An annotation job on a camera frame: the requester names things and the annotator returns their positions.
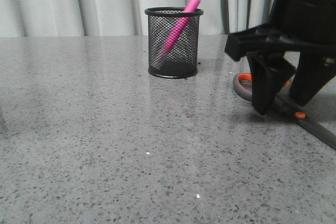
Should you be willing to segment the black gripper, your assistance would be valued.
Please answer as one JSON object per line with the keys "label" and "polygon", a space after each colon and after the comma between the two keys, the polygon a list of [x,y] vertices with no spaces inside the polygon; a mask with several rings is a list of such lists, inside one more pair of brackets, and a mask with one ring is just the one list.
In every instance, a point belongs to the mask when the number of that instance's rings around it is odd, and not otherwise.
{"label": "black gripper", "polygon": [[[301,52],[297,71],[285,51]],[[225,52],[235,61],[247,54],[259,114],[295,73],[289,94],[304,106],[335,77],[335,0],[274,0],[268,21],[229,34]]]}

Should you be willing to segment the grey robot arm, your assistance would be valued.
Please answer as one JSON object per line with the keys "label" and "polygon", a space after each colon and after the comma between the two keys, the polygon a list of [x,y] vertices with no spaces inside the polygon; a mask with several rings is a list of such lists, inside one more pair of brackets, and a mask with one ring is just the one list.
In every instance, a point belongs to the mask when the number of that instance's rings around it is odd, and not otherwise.
{"label": "grey robot arm", "polygon": [[268,21],[229,34],[225,52],[248,58],[260,114],[288,80],[290,97],[304,106],[335,77],[335,0],[274,0]]}

